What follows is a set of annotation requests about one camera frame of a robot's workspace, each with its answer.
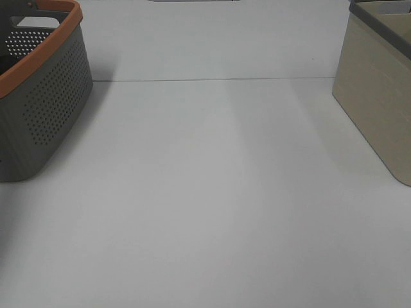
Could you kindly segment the grey perforated basket orange rim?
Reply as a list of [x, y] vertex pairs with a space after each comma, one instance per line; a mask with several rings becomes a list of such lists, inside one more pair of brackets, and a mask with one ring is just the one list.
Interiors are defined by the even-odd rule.
[[92, 90], [76, 1], [1, 2], [1, 181], [35, 176]]

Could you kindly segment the beige bin grey rim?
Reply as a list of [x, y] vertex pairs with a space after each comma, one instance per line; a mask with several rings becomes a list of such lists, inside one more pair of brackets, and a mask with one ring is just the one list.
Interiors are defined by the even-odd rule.
[[410, 1], [351, 1], [332, 90], [389, 173], [410, 185]]

